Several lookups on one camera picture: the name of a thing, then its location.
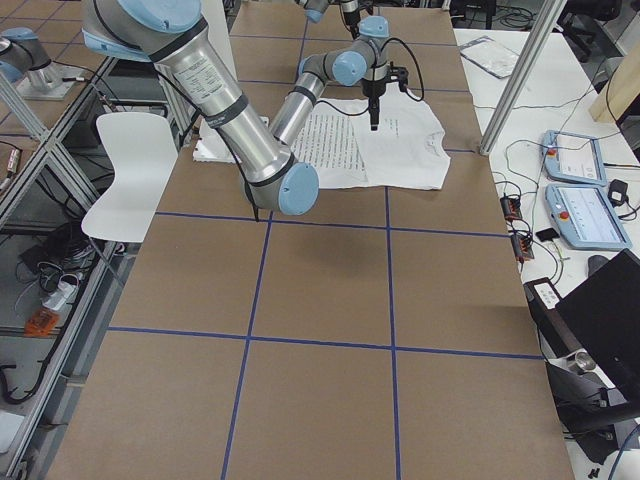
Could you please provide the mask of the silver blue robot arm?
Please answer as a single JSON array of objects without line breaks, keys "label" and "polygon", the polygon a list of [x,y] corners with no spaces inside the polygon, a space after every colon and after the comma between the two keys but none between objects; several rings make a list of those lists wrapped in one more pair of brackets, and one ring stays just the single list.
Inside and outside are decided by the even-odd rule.
[{"label": "silver blue robot arm", "polygon": [[209,41],[200,2],[85,1],[82,6],[90,50],[170,70],[230,150],[255,210],[309,211],[318,197],[319,177],[312,165],[296,159],[291,143],[328,82],[352,86],[388,77],[384,44],[389,24],[382,16],[369,16],[359,22],[350,46],[305,59],[293,89],[265,125]]},{"label": "silver blue robot arm", "polygon": [[361,21],[360,12],[365,8],[357,0],[295,0],[301,6],[306,17],[313,23],[318,23],[331,5],[337,5],[348,26],[357,26]]}]

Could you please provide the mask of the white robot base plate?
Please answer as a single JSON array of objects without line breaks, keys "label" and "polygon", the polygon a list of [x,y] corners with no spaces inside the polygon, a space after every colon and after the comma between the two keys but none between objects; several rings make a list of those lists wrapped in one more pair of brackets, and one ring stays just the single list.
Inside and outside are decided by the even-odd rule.
[{"label": "white robot base plate", "polygon": [[212,129],[204,119],[201,120],[199,125],[193,160],[196,162],[234,162],[231,152],[218,132]]}]

